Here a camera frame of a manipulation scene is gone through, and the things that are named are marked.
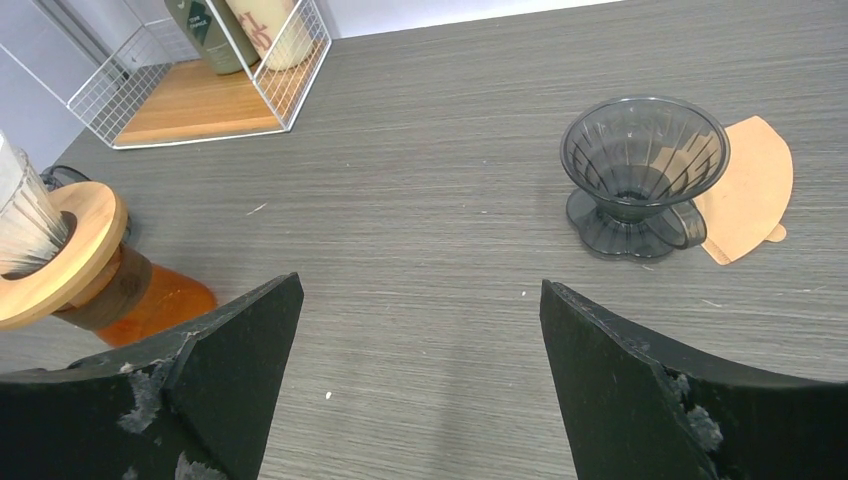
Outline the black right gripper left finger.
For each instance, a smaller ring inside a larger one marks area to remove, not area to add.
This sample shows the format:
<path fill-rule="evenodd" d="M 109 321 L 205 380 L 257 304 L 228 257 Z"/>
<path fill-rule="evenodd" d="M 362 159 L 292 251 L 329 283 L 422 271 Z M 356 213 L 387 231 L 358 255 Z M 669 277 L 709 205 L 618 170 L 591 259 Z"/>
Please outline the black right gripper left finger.
<path fill-rule="evenodd" d="M 304 301 L 291 273 L 58 370 L 1 377 L 5 479 L 254 479 Z"/>

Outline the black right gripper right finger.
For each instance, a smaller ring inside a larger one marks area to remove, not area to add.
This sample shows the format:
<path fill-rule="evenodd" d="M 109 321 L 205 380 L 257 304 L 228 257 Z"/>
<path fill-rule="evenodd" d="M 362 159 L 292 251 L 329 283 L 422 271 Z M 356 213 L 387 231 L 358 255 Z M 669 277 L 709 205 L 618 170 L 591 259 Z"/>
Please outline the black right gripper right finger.
<path fill-rule="evenodd" d="M 698 350 L 559 282 L 540 322 L 581 479 L 843 479 L 847 386 Z"/>

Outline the amber glass jar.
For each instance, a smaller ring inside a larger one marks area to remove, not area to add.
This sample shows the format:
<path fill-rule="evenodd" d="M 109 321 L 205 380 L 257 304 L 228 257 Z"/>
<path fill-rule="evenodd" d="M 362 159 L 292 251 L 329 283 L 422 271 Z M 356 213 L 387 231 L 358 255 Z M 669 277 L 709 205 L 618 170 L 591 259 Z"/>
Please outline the amber glass jar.
<path fill-rule="evenodd" d="M 117 348 L 217 306 L 215 294 L 203 283 L 122 243 L 95 279 L 54 315 Z"/>

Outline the round wooden dripper stand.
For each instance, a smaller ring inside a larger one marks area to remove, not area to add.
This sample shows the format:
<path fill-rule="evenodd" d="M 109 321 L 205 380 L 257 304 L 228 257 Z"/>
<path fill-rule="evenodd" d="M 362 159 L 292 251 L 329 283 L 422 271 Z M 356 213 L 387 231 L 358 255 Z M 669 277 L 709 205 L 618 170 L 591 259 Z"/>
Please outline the round wooden dripper stand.
<path fill-rule="evenodd" d="M 76 228 L 47 265 L 21 279 L 1 280 L 1 328 L 12 330 L 63 309 L 106 267 L 122 241 L 128 212 L 109 186 L 74 183 L 49 194 Z"/>

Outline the clear glass dripper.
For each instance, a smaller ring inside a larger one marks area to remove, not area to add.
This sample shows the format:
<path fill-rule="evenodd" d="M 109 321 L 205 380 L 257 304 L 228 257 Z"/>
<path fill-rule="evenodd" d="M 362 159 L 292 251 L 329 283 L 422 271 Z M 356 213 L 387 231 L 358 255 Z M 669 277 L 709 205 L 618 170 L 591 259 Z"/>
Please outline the clear glass dripper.
<path fill-rule="evenodd" d="M 71 229 L 26 152 L 1 136 L 1 276 L 17 280 L 52 261 Z"/>

